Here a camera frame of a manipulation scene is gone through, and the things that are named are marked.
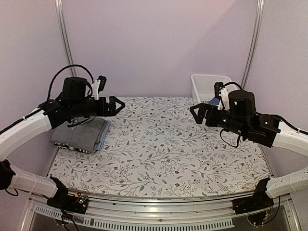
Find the grey long sleeve shirt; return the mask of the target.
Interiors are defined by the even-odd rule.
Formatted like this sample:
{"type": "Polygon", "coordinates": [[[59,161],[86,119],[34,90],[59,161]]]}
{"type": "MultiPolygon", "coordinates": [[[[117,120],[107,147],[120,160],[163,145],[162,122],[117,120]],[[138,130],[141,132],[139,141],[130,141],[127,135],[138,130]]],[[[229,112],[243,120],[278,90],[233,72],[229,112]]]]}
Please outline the grey long sleeve shirt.
{"type": "Polygon", "coordinates": [[[65,122],[55,129],[51,142],[66,144],[94,153],[94,145],[104,121],[103,118],[92,117],[89,121],[73,127],[65,122]]]}

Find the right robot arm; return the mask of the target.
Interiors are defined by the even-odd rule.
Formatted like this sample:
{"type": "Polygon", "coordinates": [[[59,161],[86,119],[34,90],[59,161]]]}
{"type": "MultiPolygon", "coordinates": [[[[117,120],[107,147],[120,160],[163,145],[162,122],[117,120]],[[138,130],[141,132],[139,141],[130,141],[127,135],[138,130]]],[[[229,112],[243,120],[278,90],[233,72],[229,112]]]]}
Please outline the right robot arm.
{"type": "Polygon", "coordinates": [[[308,155],[308,133],[280,115],[256,112],[255,96],[245,90],[222,90],[219,105],[199,103],[190,107],[197,124],[219,127],[239,139],[308,155]]]}

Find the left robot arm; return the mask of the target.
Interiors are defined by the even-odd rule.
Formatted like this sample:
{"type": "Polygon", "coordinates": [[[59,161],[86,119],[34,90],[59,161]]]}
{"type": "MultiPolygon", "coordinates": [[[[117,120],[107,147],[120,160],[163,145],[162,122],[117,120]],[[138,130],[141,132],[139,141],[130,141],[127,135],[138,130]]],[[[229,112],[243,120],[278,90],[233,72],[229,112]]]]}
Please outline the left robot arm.
{"type": "Polygon", "coordinates": [[[47,99],[31,113],[18,119],[0,132],[0,188],[22,190],[38,194],[53,201],[61,208],[71,205],[67,188],[56,178],[41,177],[10,164],[8,156],[36,136],[57,128],[72,119],[91,116],[112,117],[125,108],[125,103],[115,96],[99,97],[106,77],[97,80],[82,77],[67,77],[56,99],[51,99],[52,85],[47,99]]]}

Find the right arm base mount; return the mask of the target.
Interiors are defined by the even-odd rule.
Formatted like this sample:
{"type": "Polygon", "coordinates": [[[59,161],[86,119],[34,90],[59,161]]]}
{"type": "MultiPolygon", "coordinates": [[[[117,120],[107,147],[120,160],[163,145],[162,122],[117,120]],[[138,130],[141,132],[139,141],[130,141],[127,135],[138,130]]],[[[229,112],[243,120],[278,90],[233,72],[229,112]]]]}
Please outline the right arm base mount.
{"type": "Polygon", "coordinates": [[[232,209],[235,214],[244,214],[274,205],[273,199],[265,192],[254,192],[253,195],[232,200],[232,209]]]}

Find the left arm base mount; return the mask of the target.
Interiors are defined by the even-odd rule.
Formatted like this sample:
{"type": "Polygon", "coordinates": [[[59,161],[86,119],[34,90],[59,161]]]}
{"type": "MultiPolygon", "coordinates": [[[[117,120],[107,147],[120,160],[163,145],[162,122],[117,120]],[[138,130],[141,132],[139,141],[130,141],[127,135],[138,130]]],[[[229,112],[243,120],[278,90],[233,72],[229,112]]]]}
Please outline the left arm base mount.
{"type": "Polygon", "coordinates": [[[86,213],[88,203],[89,197],[80,192],[70,195],[67,191],[60,191],[47,199],[48,206],[78,214],[86,213]]]}

